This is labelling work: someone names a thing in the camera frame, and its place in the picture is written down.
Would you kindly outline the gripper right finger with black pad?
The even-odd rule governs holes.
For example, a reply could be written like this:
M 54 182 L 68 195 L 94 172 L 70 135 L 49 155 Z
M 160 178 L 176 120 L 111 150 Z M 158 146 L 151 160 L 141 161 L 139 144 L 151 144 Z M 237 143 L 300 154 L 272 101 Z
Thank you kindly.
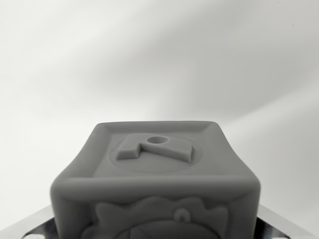
M 260 204 L 254 238 L 314 239 L 315 235 Z

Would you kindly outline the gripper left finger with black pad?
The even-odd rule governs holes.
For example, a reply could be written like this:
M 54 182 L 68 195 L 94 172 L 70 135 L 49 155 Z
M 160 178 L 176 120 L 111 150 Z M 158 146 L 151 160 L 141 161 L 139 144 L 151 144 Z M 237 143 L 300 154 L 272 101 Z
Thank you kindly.
M 27 235 L 40 235 L 41 239 L 58 238 L 51 205 L 4 229 L 5 239 L 23 239 Z

